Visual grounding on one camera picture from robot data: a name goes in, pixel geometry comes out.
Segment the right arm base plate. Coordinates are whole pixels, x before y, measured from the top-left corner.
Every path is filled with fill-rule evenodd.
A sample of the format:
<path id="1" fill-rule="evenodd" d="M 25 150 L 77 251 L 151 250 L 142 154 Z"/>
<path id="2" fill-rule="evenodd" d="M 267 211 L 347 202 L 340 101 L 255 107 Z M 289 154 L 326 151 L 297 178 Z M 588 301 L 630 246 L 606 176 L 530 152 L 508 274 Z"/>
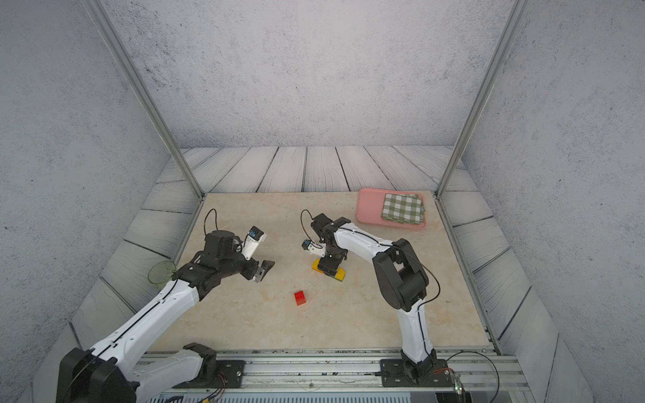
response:
<path id="1" fill-rule="evenodd" d="M 450 388 L 455 386 L 447 362 L 431 357 L 417 364 L 404 359 L 382 359 L 379 375 L 384 387 Z"/>

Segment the yellow sloped lego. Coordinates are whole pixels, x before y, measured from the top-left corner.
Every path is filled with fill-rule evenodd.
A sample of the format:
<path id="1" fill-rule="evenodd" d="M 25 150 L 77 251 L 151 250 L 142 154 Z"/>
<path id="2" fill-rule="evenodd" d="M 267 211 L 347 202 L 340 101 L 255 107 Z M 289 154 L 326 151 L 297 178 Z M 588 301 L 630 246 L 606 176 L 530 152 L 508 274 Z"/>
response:
<path id="1" fill-rule="evenodd" d="M 319 269 L 319 263 L 320 263 L 320 260 L 316 259 L 314 261 L 314 263 L 312 264 L 312 269 L 317 271 L 317 272 L 319 272 L 319 273 L 322 273 L 322 270 Z"/>
<path id="2" fill-rule="evenodd" d="M 339 268 L 336 274 L 334 275 L 334 279 L 338 281 L 343 281 L 345 276 L 346 276 L 345 270 L 343 270 L 342 268 Z"/>

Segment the green checkered cloth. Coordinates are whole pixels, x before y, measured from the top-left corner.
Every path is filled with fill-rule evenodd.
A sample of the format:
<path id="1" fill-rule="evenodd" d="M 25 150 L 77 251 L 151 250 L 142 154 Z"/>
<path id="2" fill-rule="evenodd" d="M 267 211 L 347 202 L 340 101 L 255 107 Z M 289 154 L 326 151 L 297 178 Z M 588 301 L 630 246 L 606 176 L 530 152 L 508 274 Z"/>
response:
<path id="1" fill-rule="evenodd" d="M 381 218 L 401 224 L 420 225 L 424 222 L 425 206 L 418 194 L 386 193 Z"/>

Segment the aluminium rail front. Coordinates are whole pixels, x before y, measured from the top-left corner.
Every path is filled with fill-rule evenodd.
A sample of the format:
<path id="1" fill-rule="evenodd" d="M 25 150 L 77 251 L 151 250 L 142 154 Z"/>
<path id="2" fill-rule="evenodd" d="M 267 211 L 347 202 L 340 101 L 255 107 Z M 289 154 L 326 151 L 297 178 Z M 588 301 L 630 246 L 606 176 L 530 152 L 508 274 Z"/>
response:
<path id="1" fill-rule="evenodd" d="M 450 388 L 384 387 L 380 361 L 401 359 L 392 349 L 229 351 L 220 360 L 244 360 L 245 369 L 235 393 L 371 393 L 434 392 L 456 402 L 532 402 L 527 378 L 514 356 L 481 351 L 441 349 L 438 357 L 447 362 L 455 381 Z"/>

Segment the left aluminium frame post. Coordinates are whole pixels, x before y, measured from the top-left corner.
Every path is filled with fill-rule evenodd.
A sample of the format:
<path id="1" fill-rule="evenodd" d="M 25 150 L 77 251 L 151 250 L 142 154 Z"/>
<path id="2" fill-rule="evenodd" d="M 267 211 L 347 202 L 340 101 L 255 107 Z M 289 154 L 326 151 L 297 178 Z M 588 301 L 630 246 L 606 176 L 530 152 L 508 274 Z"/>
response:
<path id="1" fill-rule="evenodd" d="M 102 37 L 105 45 L 107 45 L 107 48 L 112 54 L 114 60 L 116 60 L 119 68 L 125 75 L 129 85 L 134 91 L 134 95 L 137 97 L 141 107 L 152 122 L 156 133 L 161 138 L 164 146 L 166 146 L 171 158 L 175 161 L 179 171 L 188 182 L 188 185 L 198 201 L 202 201 L 205 198 L 205 191 L 203 191 L 203 188 L 198 184 L 192 169 L 186 162 L 186 158 L 183 156 L 183 153 L 181 153 L 168 125 L 166 124 L 166 121 L 161 116 L 161 112 L 156 106 L 156 103 L 144 84 L 141 75 L 137 71 L 134 62 L 132 62 L 131 57 L 119 38 L 119 34 L 114 28 L 102 2 L 97 0 L 83 0 L 82 5 L 87 11 L 92 22 L 95 24 L 99 35 Z"/>

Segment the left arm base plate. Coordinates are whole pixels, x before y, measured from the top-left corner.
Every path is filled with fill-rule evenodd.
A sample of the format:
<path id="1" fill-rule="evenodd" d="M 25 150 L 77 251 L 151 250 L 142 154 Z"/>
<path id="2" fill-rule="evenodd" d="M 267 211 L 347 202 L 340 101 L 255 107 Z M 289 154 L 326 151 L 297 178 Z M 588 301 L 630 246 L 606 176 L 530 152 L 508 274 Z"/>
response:
<path id="1" fill-rule="evenodd" d="M 239 389 L 245 369 L 244 360 L 204 360 L 195 379 L 175 386 L 175 389 Z"/>

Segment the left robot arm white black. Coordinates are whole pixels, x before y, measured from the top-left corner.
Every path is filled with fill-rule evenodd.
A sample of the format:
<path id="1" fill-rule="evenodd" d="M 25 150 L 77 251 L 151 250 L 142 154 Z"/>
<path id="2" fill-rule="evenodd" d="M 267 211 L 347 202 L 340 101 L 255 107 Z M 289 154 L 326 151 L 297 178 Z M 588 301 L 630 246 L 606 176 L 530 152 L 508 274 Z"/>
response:
<path id="1" fill-rule="evenodd" d="M 177 319 L 224 278 L 240 274 L 246 280 L 262 281 L 275 265 L 253 258 L 264 240 L 265 233 L 257 227 L 245 238 L 225 230 L 206 234 L 203 250 L 175 272 L 151 302 L 90 349 L 72 349 L 60 361 L 56 401 L 146 402 L 174 387 L 216 393 L 239 387 L 243 362 L 219 364 L 216 352 L 198 343 L 145 368 L 135 366 Z"/>

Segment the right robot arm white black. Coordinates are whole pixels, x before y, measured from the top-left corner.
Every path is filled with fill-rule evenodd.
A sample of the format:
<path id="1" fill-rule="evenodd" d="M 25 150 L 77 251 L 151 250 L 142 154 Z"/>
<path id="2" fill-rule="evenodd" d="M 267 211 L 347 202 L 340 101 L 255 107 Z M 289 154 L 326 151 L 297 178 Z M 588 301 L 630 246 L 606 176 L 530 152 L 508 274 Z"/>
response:
<path id="1" fill-rule="evenodd" d="M 349 254 L 371 263 L 384 300 L 397 311 L 404 360 L 420 365 L 431 357 L 423 303 L 429 285 L 428 274 L 412 245 L 367 233 L 347 218 L 336 220 L 321 213 L 311 221 L 318 240 L 307 239 L 302 248 L 317 255 L 313 268 L 335 280 L 344 279 L 341 263 Z"/>

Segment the right aluminium frame post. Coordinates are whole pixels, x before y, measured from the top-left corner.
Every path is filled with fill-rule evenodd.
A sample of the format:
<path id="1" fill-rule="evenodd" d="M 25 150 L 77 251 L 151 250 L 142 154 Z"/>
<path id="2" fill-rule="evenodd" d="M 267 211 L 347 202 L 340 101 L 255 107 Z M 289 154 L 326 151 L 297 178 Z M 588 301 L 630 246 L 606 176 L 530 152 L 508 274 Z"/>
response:
<path id="1" fill-rule="evenodd" d="M 455 141 L 448 164 L 438 184 L 438 189 L 435 192 L 435 198 L 437 200 L 440 200 L 445 192 L 448 191 L 448 185 L 457 170 L 457 166 L 464 155 L 470 139 L 472 138 L 475 126 L 484 111 L 485 104 L 495 86 L 496 79 L 502 71 L 502 67 L 510 53 L 515 37 L 521 28 L 522 20 L 526 16 L 529 5 L 530 1 L 528 0 L 517 0 L 512 5 L 510 15 L 491 56 L 484 78 L 482 79 L 479 90 L 475 96 L 475 100 L 470 108 L 470 112 L 466 116 L 464 125 Z"/>

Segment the red lego brick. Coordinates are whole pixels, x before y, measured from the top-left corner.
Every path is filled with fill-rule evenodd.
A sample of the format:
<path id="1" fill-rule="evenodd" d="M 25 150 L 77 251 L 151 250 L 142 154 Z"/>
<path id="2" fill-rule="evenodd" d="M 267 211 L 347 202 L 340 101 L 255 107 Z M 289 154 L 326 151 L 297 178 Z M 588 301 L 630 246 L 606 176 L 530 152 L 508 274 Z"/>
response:
<path id="1" fill-rule="evenodd" d="M 307 303 L 305 293 L 302 290 L 294 293 L 295 302 L 298 306 L 304 305 Z"/>

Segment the pink tray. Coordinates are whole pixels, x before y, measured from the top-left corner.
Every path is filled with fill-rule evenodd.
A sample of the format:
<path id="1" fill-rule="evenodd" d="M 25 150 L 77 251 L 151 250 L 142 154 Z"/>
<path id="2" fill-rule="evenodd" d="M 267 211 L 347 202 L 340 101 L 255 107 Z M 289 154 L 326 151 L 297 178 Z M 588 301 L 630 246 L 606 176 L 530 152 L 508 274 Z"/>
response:
<path id="1" fill-rule="evenodd" d="M 426 227 L 426 214 L 424 214 L 424 222 L 420 225 L 394 223 L 394 222 L 386 221 L 382 219 L 381 213 L 382 213 L 383 203 L 384 203 L 386 193 L 418 194 L 423 199 L 423 196 L 418 192 L 363 188 L 359 191 L 356 214 L 355 214 L 356 219 L 360 223 L 381 225 L 381 226 L 394 227 L 394 228 L 422 229 Z"/>

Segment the green translucent cup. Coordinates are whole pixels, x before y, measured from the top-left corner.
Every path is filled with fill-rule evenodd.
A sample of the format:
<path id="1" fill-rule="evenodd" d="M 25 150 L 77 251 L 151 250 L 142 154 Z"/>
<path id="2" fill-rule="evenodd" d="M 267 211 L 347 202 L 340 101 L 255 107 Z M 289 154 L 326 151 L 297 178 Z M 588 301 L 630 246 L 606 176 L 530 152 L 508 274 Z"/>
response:
<path id="1" fill-rule="evenodd" d="M 147 274 L 147 280 L 152 285 L 163 287 L 176 273 L 176 264 L 170 260 L 163 260 L 153 265 Z"/>

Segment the aluminium frame post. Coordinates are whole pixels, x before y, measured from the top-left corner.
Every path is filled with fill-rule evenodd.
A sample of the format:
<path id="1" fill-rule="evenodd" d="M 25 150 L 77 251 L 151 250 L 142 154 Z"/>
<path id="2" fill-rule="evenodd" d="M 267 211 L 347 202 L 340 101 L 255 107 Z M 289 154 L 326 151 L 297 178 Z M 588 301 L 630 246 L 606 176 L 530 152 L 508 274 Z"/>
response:
<path id="1" fill-rule="evenodd" d="M 522 20 L 526 16 L 529 5 L 530 1 L 528 0 L 517 0 L 512 5 L 510 15 L 491 56 L 484 78 L 482 79 L 479 90 L 475 96 L 475 100 L 470 108 L 470 112 L 466 116 L 464 125 L 455 141 L 448 164 L 438 184 L 438 189 L 435 192 L 435 198 L 437 200 L 440 200 L 445 192 L 448 191 L 448 185 L 457 170 L 457 166 L 464 155 L 470 139 L 472 138 L 475 126 L 484 111 L 485 104 L 495 86 L 496 79 L 502 71 L 502 67 L 510 53 L 515 37 L 521 28 Z"/>
<path id="2" fill-rule="evenodd" d="M 105 45 L 107 45 L 107 48 L 112 54 L 114 60 L 116 60 L 119 68 L 125 75 L 129 85 L 134 91 L 134 95 L 137 97 L 141 107 L 152 122 L 156 133 L 161 138 L 164 146 L 166 146 L 171 158 L 175 161 L 179 171 L 188 182 L 188 185 L 198 201 L 202 201 L 205 198 L 205 191 L 203 191 L 203 188 L 198 184 L 192 169 L 186 162 L 186 158 L 183 156 L 183 153 L 181 153 L 168 125 L 166 124 L 166 121 L 161 116 L 161 112 L 156 106 L 156 103 L 144 84 L 141 75 L 137 71 L 134 62 L 132 62 L 131 57 L 119 38 L 119 34 L 114 28 L 102 2 L 97 0 L 83 0 L 82 5 L 87 11 L 92 22 L 95 24 L 99 35 L 102 37 Z"/>

